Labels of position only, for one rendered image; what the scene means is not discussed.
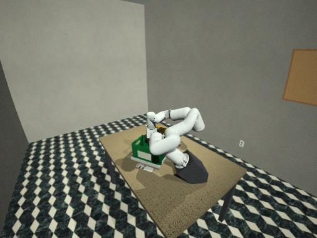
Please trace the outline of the white paper pick list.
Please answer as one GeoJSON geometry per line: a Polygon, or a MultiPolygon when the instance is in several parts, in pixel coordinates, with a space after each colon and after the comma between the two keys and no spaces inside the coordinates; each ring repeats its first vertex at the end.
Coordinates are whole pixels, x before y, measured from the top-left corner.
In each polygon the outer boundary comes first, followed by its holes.
{"type": "Polygon", "coordinates": [[[154,169],[152,167],[148,167],[146,165],[142,165],[141,163],[139,163],[136,167],[141,168],[141,169],[146,170],[146,171],[149,171],[149,172],[152,172],[153,169],[154,169]]]}

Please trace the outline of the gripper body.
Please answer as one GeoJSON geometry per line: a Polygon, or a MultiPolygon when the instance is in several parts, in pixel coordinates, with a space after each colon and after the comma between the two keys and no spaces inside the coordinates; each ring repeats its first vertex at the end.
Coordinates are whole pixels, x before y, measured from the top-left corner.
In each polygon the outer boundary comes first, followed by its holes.
{"type": "Polygon", "coordinates": [[[155,128],[147,128],[146,129],[146,134],[147,134],[147,138],[150,138],[151,134],[157,132],[157,127],[155,126],[155,128]]]}

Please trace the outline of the yellow plastic crate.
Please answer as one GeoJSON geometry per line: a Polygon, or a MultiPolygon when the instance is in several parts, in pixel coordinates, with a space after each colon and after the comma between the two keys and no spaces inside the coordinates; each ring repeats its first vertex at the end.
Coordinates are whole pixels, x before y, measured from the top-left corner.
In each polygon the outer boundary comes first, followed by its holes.
{"type": "Polygon", "coordinates": [[[164,131],[166,130],[166,128],[164,128],[164,127],[159,127],[159,126],[157,126],[157,129],[160,129],[160,132],[161,132],[162,134],[164,134],[164,131]]]}

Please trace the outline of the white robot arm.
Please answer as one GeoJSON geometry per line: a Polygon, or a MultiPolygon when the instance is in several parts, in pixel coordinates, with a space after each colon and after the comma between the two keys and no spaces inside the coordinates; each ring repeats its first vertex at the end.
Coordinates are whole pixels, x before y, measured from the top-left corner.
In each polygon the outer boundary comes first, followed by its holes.
{"type": "Polygon", "coordinates": [[[169,118],[173,121],[183,121],[167,128],[164,131],[164,136],[159,132],[152,133],[149,138],[149,150],[152,155],[163,154],[173,163],[176,163],[175,166],[177,168],[183,168],[187,165],[189,156],[186,153],[177,150],[181,141],[180,137],[189,133],[191,130],[201,132],[205,128],[205,125],[198,109],[186,107],[176,110],[161,111],[158,114],[148,112],[146,127],[155,128],[155,123],[160,123],[169,118]]]}

